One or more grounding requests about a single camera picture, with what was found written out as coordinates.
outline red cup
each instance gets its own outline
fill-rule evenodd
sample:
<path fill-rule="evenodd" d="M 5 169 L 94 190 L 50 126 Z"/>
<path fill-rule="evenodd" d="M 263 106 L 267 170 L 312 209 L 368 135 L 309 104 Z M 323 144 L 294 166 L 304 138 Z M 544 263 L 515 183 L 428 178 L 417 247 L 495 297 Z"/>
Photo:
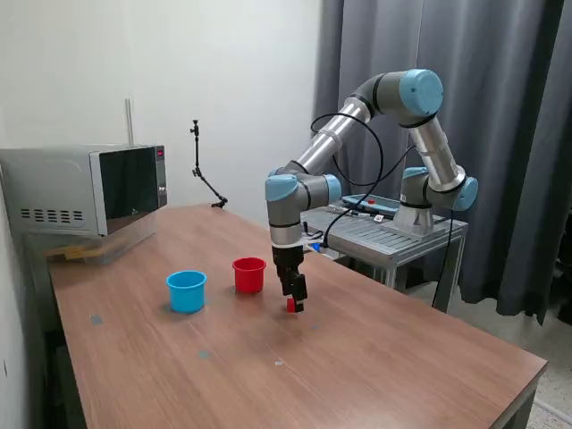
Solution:
<path fill-rule="evenodd" d="M 266 262 L 257 257 L 242 257 L 232 263 L 234 285 L 241 293 L 258 293 L 265 284 Z"/>

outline metal rod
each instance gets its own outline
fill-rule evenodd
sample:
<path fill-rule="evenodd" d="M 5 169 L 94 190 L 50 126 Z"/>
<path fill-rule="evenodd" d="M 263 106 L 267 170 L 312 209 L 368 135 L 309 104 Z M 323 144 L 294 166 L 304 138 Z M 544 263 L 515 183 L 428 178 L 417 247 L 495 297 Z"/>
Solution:
<path fill-rule="evenodd" d="M 127 138 L 129 146 L 135 146 L 135 139 L 133 138 L 133 119 L 131 117 L 131 99 L 125 98 L 125 116 L 127 117 Z"/>
<path fill-rule="evenodd" d="M 200 171 L 200 167 L 198 166 L 198 119 L 193 119 L 193 128 L 191 128 L 189 131 L 191 134 L 195 135 L 195 168 L 192 170 L 193 176 L 198 177 L 200 180 L 202 180 L 205 183 L 205 185 L 207 185 L 207 187 L 210 190 L 212 190 L 213 193 L 216 195 L 216 197 L 219 199 L 219 202 L 211 204 L 211 207 L 223 208 L 224 205 L 228 203 L 229 200 L 223 197 L 215 190 L 215 188 L 213 188 L 213 185 L 211 185 L 205 178 L 205 176 L 203 176 L 203 173 Z"/>

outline black cable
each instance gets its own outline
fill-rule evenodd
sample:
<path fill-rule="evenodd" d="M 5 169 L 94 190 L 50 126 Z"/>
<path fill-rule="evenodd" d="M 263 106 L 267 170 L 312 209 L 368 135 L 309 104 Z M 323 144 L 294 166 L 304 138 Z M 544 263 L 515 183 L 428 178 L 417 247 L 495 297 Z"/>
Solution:
<path fill-rule="evenodd" d="M 441 285 L 441 278 L 443 277 L 443 271 L 445 271 L 445 264 L 447 262 L 447 255 L 449 254 L 450 246 L 450 236 L 453 233 L 453 210 L 450 211 L 450 226 L 449 226 L 449 238 L 447 239 L 447 247 L 445 248 L 445 256 L 443 257 L 443 262 L 441 263 L 441 271 L 439 272 L 439 280 L 437 280 L 437 287 L 435 288 L 435 294 L 433 295 L 433 303 L 431 307 L 435 308 L 435 301 L 437 300 L 437 292 L 439 291 L 439 286 Z"/>
<path fill-rule="evenodd" d="M 384 180 L 387 176 L 389 176 L 390 174 L 392 174 L 392 173 L 395 171 L 395 169 L 397 168 L 397 166 L 398 166 L 399 164 L 401 164 L 401 161 L 403 161 L 403 158 L 405 158 L 405 156 L 407 156 L 408 152 L 409 152 L 412 148 L 414 148 L 414 147 L 415 147 L 415 146 L 410 146 L 410 147 L 408 147 L 407 149 L 405 149 L 405 152 L 404 152 L 403 155 L 400 157 L 400 159 L 397 161 L 397 163 L 387 172 L 387 174 L 385 174 L 385 175 L 380 179 L 380 181 Z M 338 162 L 336 161 L 335 156 L 332 156 L 332 158 L 333 158 L 333 163 L 334 163 L 334 165 L 336 166 L 336 169 L 338 170 L 338 173 L 341 175 L 341 177 L 343 177 L 346 181 L 348 181 L 348 182 L 351 183 L 352 185 L 355 185 L 355 186 L 371 186 L 371 185 L 373 185 L 374 183 L 376 183 L 376 184 L 379 183 L 379 181 L 378 181 L 378 182 L 371 181 L 371 182 L 369 182 L 369 183 L 356 183 L 356 182 L 354 182 L 354 181 L 351 181 L 348 177 L 346 177 L 346 175 L 345 175 L 343 172 L 341 172 L 341 169 L 340 169 L 340 167 L 338 166 Z"/>
<path fill-rule="evenodd" d="M 307 222 L 303 222 L 302 226 L 304 227 L 304 233 L 306 234 L 306 237 L 309 240 L 318 240 L 321 239 L 322 236 L 324 235 L 324 233 L 322 231 L 314 231 L 313 233 L 310 233 L 309 230 L 307 229 Z"/>
<path fill-rule="evenodd" d="M 325 232 L 324 232 L 324 241 L 322 243 L 322 247 L 327 248 L 328 247 L 328 234 L 330 233 L 330 229 L 333 227 L 333 225 L 338 222 L 343 216 L 347 215 L 349 212 L 351 212 L 352 210 L 356 209 L 359 207 L 359 205 L 369 196 L 369 194 L 371 194 L 374 191 L 375 186 L 377 186 L 377 184 L 383 180 L 383 147 L 382 147 L 382 142 L 379 140 L 379 137 L 377 137 L 377 134 L 375 134 L 375 131 L 372 130 L 370 128 L 369 125 L 367 125 L 365 122 L 363 122 L 361 119 L 355 118 L 353 116 L 351 116 L 350 114 L 342 114 L 340 112 L 336 112 L 335 114 L 322 114 L 320 116 L 318 116 L 317 118 L 315 118 L 312 123 L 310 124 L 310 130 L 312 130 L 313 132 L 317 132 L 314 129 L 314 125 L 316 122 L 320 121 L 323 118 L 330 118 L 333 116 L 345 116 L 347 118 L 350 118 L 358 123 L 360 123 L 362 126 L 364 126 L 370 133 L 372 136 L 374 136 L 375 139 L 375 143 L 377 143 L 377 147 L 379 148 L 379 156 L 380 156 L 380 165 L 379 165 L 379 172 L 377 173 L 377 179 L 375 180 L 375 182 L 373 183 L 372 187 L 369 188 L 367 190 L 367 192 L 364 194 L 364 196 L 353 206 L 350 207 L 349 209 L 347 209 L 345 212 L 342 212 L 340 214 L 338 214 L 328 225 L 328 227 L 326 228 Z"/>

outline blue cup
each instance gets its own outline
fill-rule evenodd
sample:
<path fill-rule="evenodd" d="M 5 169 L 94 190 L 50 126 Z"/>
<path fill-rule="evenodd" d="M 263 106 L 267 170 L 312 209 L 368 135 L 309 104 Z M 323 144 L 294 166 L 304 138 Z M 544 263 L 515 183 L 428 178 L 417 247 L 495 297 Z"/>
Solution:
<path fill-rule="evenodd" d="M 167 277 L 171 309 L 177 313 L 196 313 L 205 305 L 206 275 L 200 271 L 179 271 Z"/>

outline gray curtain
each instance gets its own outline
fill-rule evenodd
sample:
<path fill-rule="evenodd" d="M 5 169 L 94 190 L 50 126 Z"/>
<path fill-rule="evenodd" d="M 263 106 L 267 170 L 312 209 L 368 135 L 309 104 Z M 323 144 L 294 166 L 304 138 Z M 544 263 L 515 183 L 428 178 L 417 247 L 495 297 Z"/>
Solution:
<path fill-rule="evenodd" d="M 480 186 L 458 214 L 469 222 L 462 298 L 496 298 L 500 314 L 542 321 L 570 208 L 572 0 L 326 0 L 323 14 L 315 113 L 337 111 L 377 73 L 435 71 L 451 150 Z M 389 168 L 408 134 L 385 117 L 371 125 Z M 377 148 L 363 131 L 338 157 L 352 180 L 375 177 Z M 375 194 L 396 198 L 401 172 Z"/>

